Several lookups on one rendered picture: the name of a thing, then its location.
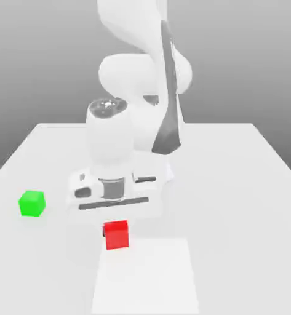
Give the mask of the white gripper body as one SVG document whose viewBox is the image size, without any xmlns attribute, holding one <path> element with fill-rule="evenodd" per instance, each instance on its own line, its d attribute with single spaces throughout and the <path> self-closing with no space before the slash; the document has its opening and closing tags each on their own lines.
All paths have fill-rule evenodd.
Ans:
<svg viewBox="0 0 291 315">
<path fill-rule="evenodd" d="M 80 202 L 69 202 L 66 207 L 69 221 L 74 224 L 102 225 L 105 222 L 127 220 L 133 222 L 161 215 L 161 198 L 149 197 L 148 202 L 79 209 Z"/>
</svg>

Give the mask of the small green cube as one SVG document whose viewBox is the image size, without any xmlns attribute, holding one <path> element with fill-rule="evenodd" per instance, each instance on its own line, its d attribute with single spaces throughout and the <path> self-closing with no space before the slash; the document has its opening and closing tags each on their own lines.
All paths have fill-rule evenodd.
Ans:
<svg viewBox="0 0 291 315">
<path fill-rule="evenodd" d="M 42 191 L 25 191 L 18 201 L 22 216 L 39 217 L 46 207 Z"/>
</svg>

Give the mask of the small red cube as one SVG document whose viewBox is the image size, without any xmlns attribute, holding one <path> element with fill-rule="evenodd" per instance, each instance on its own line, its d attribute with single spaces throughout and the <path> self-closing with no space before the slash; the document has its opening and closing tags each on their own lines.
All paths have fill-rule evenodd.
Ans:
<svg viewBox="0 0 291 315">
<path fill-rule="evenodd" d="M 129 226 L 127 220 L 106 222 L 103 225 L 106 250 L 129 246 Z"/>
</svg>

